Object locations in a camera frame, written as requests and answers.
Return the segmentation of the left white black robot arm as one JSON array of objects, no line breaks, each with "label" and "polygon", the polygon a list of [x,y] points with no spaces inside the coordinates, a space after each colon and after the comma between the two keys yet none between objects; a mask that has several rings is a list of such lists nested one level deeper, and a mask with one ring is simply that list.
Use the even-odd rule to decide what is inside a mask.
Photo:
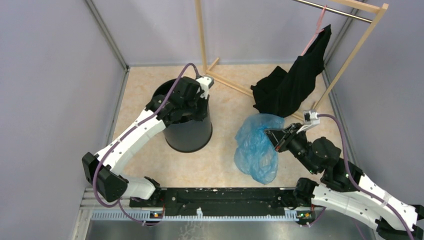
[{"label": "left white black robot arm", "polygon": [[85,178],[95,197],[105,207],[116,205],[123,197],[141,199],[147,206],[160,202],[159,184],[152,178],[123,176],[129,160],[155,135],[181,120],[202,121],[208,115],[211,76],[174,80],[167,93],[157,94],[134,122],[109,145],[82,157]]}]

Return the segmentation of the blue plastic trash bag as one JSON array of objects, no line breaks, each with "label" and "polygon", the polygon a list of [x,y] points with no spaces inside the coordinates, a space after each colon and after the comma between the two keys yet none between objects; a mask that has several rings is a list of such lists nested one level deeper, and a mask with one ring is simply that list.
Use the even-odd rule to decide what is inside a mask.
[{"label": "blue plastic trash bag", "polygon": [[234,163],[243,174],[263,185],[276,178],[279,157],[265,130],[281,129],[284,125],[284,118],[267,113],[253,114],[244,120],[234,137]]}]

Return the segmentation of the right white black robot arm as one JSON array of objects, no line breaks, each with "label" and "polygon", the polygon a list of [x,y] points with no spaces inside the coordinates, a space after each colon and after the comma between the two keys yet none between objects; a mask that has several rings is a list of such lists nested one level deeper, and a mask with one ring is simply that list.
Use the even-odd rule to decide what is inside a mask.
[{"label": "right white black robot arm", "polygon": [[285,129],[265,129],[274,149],[289,151],[311,174],[322,174],[320,182],[301,177],[293,200],[299,206],[315,205],[337,211],[376,231],[385,240],[422,240],[417,222],[424,207],[406,204],[374,183],[363,170],[341,158],[341,149],[326,137],[310,142],[302,124]]}]

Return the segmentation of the black trash bin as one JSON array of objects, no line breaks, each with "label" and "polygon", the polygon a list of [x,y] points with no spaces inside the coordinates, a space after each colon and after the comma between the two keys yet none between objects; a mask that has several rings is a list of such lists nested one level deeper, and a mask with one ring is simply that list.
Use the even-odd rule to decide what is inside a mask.
[{"label": "black trash bin", "polygon": [[199,83],[190,77],[182,77],[172,90],[168,100],[166,95],[176,80],[172,79],[160,85],[152,95],[146,108],[155,112],[164,102],[164,107],[157,113],[157,120],[165,124],[163,134],[168,145],[182,153],[192,153],[208,144],[213,134],[213,125],[208,105],[208,116],[203,121],[188,121],[179,123],[182,110],[191,106],[200,98]]}]

